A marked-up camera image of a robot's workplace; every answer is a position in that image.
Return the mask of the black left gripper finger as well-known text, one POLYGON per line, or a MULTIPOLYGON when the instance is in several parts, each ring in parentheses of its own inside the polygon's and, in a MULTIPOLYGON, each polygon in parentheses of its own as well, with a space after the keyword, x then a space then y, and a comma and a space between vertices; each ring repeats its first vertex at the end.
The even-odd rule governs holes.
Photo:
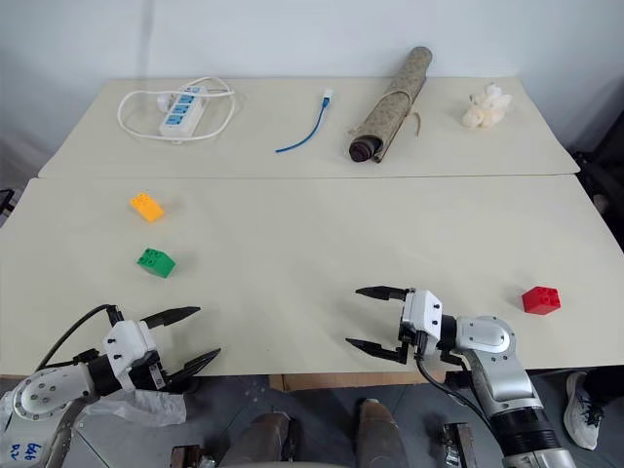
POLYGON ((167 309, 143 318, 142 321, 149 329, 154 329, 157 327, 167 327, 190 317, 200 310, 201 308, 199 306, 184 306, 179 308, 167 309))
POLYGON ((184 364, 183 368, 168 376, 168 391, 187 391, 194 383, 195 375, 198 374, 203 368, 205 368, 211 361, 213 361, 221 349, 209 351, 202 354, 198 358, 188 361, 184 364))

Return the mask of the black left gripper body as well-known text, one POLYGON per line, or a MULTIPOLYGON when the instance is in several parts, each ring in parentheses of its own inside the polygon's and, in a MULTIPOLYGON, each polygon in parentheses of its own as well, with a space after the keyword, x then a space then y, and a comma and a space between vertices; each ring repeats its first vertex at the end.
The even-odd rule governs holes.
POLYGON ((149 351, 135 360, 131 364, 129 377, 137 390, 165 391, 170 383, 157 351, 149 351))

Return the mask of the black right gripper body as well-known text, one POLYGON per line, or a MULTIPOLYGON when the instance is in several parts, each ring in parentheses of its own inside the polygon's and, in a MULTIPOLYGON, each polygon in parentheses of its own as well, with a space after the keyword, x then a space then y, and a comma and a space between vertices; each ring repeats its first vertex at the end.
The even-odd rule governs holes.
POLYGON ((406 293, 403 311, 399 325, 399 348, 400 362, 405 364, 410 354, 410 348, 417 346, 421 332, 421 307, 419 293, 415 289, 409 289, 406 293))

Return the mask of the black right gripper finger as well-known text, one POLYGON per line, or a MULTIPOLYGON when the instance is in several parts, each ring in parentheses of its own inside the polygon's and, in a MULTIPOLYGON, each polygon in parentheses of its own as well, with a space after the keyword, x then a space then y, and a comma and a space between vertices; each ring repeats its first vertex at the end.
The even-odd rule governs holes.
POLYGON ((387 286, 374 286, 359 288, 355 290, 355 293, 384 301, 388 301, 390 299, 405 301, 408 295, 408 290, 387 286))
POLYGON ((349 337, 346 338, 346 341, 352 346, 375 358, 396 362, 399 364, 405 364, 408 360, 408 344, 406 342, 403 342, 399 347, 391 350, 385 349, 379 343, 375 343, 372 341, 349 337))

